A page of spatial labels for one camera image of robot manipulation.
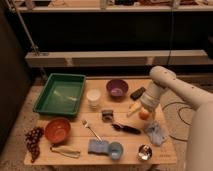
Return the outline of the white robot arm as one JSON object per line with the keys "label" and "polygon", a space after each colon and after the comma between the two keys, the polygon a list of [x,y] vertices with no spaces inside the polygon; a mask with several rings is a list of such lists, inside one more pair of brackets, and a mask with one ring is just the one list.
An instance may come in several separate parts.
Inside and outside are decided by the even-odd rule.
{"label": "white robot arm", "polygon": [[177,78],[162,66],[150,70],[152,81],[139,100],[141,107],[153,112],[163,93],[170,89],[194,110],[189,130],[185,170],[213,171],[213,93],[200,89]]}

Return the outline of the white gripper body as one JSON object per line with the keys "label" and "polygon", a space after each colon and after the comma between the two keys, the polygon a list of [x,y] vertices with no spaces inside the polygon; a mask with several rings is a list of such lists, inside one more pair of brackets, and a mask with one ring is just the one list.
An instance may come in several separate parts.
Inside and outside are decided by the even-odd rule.
{"label": "white gripper body", "polygon": [[142,106],[148,111],[154,111],[158,107],[160,98],[165,92],[165,88],[154,82],[150,82],[140,98]]}

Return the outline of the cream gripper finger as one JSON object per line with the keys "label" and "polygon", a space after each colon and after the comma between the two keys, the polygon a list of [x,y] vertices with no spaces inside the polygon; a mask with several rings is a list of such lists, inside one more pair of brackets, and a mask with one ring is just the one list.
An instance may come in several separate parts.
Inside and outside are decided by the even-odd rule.
{"label": "cream gripper finger", "polygon": [[141,108],[140,102],[133,103],[127,112],[127,116],[130,117],[132,114],[134,114],[136,111],[138,111]]}

